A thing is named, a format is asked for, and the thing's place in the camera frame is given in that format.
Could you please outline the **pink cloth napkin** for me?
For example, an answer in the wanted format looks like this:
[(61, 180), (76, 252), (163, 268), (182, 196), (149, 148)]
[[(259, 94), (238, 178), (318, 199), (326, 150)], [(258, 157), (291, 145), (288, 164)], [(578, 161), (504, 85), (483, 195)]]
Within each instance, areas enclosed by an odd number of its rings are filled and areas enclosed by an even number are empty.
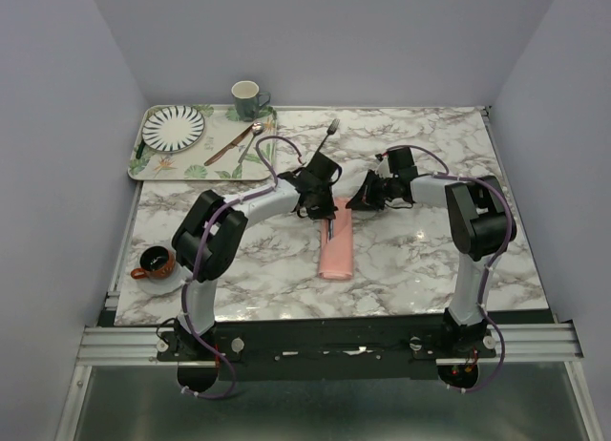
[(336, 198), (332, 236), (328, 234), (328, 220), (321, 222), (321, 246), (318, 276), (332, 281), (347, 281), (353, 276), (353, 229), (347, 198)]

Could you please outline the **black silver fork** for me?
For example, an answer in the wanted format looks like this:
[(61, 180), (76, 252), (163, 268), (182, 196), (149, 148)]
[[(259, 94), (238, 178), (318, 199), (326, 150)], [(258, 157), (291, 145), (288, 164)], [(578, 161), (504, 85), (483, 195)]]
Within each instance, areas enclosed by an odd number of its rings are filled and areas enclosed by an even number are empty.
[(316, 153), (319, 153), (321, 151), (321, 149), (324, 147), (325, 143), (327, 142), (327, 139), (330, 136), (333, 136), (337, 132), (339, 124), (340, 124), (340, 119), (339, 118), (334, 118), (331, 121), (330, 125), (327, 127), (327, 131), (326, 131), (325, 137), (323, 138), (323, 140), (320, 142), (320, 144), (318, 145), (318, 147), (316, 149)]

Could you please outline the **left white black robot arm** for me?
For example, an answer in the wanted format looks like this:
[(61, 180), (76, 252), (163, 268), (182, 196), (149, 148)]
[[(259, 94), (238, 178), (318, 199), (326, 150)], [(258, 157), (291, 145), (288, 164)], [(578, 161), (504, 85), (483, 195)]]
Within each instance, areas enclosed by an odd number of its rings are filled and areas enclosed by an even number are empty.
[(223, 197), (200, 194), (172, 239), (177, 263), (190, 271), (180, 292), (179, 349), (192, 360), (209, 352), (220, 358), (208, 331), (215, 323), (218, 280), (231, 266), (244, 232), (272, 217), (302, 211), (312, 220), (333, 219), (337, 207), (332, 187), (342, 167), (315, 154), (309, 163), (273, 176), (267, 186)]

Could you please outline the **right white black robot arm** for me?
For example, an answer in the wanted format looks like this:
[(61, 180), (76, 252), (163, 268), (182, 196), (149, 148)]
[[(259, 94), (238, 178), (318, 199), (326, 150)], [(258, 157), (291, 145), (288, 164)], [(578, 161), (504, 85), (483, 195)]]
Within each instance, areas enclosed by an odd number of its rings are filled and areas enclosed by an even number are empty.
[(379, 154), (378, 169), (367, 172), (347, 208), (382, 211), (402, 200), (447, 210), (459, 267), (438, 337), (441, 349), (458, 357), (481, 341), (492, 323), (486, 308), (489, 279), (516, 237), (516, 222), (496, 177), (455, 176), (444, 162), (440, 173), (421, 174), (412, 155), (415, 149), (399, 145)]

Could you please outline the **silver spoon on tray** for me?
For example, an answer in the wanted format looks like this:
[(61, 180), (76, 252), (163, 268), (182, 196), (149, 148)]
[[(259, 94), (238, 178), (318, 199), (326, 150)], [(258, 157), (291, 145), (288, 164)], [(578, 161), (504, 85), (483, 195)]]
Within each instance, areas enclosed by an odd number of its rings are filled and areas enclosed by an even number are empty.
[(261, 121), (257, 121), (252, 125), (251, 128), (251, 136), (250, 139), (248, 141), (248, 144), (245, 146), (244, 150), (242, 151), (239, 159), (238, 159), (238, 163), (242, 164), (246, 158), (246, 155), (248, 154), (249, 149), (251, 148), (254, 140), (256, 139), (256, 137), (258, 137), (260, 134), (263, 133), (263, 131), (265, 130), (265, 125), (263, 122)]

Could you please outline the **copper knife on tray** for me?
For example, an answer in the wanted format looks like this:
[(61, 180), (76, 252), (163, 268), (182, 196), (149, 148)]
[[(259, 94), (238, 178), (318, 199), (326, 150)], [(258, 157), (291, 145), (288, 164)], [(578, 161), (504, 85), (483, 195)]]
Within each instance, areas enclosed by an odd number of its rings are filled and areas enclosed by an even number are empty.
[(248, 136), (251, 132), (254, 124), (250, 124), (246, 127), (238, 136), (236, 136), (233, 140), (231, 140), (227, 145), (225, 145), (222, 149), (220, 149), (214, 156), (209, 158), (204, 162), (205, 166), (210, 166), (211, 164), (217, 162), (220, 158), (222, 158), (226, 152), (236, 148), (239, 144)]

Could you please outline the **leaf pattern serving tray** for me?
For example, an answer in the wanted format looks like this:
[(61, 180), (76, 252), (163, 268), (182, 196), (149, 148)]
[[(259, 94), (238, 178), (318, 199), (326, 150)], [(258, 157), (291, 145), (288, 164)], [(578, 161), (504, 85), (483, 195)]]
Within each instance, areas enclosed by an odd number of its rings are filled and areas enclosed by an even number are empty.
[(188, 149), (173, 154), (160, 153), (146, 146), (141, 130), (145, 119), (153, 111), (164, 107), (180, 105), (157, 105), (149, 108), (138, 130), (133, 153), (128, 165), (128, 175), (135, 180), (228, 180), (260, 181), (270, 177), (269, 170), (263, 165), (275, 162), (277, 113), (271, 106), (265, 106), (258, 118), (265, 125), (262, 134), (256, 137), (242, 164), (238, 159), (251, 136), (238, 147), (228, 151), (217, 162), (205, 166), (204, 162), (238, 136), (251, 123), (241, 121), (233, 105), (191, 104), (204, 116), (205, 129), (199, 141)]

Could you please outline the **green ceramic mug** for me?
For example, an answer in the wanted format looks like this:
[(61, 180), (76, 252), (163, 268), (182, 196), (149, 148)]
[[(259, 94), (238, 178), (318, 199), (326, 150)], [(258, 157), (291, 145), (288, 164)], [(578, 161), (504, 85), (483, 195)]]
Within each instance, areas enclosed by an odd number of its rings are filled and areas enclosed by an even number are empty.
[(231, 94), (241, 121), (250, 122), (258, 119), (262, 109), (271, 100), (271, 93), (262, 91), (260, 86), (251, 80), (236, 82), (231, 88)]

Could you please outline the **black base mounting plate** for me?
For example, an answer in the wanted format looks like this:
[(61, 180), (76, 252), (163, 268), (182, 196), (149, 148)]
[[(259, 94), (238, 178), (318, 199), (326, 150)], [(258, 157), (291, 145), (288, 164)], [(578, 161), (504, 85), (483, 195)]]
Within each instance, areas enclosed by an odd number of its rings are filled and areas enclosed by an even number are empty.
[(454, 327), (445, 314), (217, 322), (200, 340), (175, 325), (158, 343), (161, 362), (241, 381), (434, 380), (496, 356), (486, 323)]

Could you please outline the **striped white plate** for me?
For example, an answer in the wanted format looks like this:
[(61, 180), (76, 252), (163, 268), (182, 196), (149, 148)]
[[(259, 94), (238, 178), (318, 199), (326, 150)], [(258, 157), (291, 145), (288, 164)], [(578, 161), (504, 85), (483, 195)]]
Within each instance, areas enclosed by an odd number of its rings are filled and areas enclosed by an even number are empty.
[(200, 140), (204, 116), (191, 106), (169, 106), (153, 111), (143, 124), (144, 144), (160, 153), (184, 151)]

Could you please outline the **white saucer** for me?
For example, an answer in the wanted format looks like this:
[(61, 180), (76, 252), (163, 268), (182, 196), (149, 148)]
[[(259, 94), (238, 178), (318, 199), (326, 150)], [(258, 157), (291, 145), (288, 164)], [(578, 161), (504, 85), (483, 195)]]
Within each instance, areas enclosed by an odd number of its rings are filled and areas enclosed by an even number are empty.
[[(174, 250), (168, 244), (162, 244), (161, 246), (165, 246), (166, 248), (171, 250), (176, 257)], [(181, 266), (177, 263), (177, 260), (176, 260), (174, 271), (168, 278), (162, 279), (162, 280), (139, 279), (136, 281), (137, 281), (137, 287), (141, 291), (147, 294), (150, 294), (150, 295), (160, 296), (160, 295), (171, 293), (175, 291), (176, 289), (179, 289), (179, 287), (182, 284), (183, 279), (184, 279), (184, 271), (182, 270)]]

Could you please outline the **orange patterned teacup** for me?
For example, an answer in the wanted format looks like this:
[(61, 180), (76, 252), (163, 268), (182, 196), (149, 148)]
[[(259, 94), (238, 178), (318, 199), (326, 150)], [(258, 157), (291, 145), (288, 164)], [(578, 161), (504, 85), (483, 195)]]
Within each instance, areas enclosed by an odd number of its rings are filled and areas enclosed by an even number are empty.
[(139, 258), (139, 267), (130, 273), (132, 279), (162, 280), (174, 271), (176, 258), (165, 246), (155, 245), (147, 248)]

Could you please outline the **aluminium rail frame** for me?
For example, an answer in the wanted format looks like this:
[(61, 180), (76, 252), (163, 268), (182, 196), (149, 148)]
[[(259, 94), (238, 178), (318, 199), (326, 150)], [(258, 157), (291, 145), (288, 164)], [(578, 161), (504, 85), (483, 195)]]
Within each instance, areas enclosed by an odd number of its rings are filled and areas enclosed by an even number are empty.
[(59, 440), (599, 440), (575, 327), (547, 310), (497, 312), (494, 358), (450, 375), (222, 380), (158, 359), (167, 319), (121, 325), (110, 291), (88, 327)]

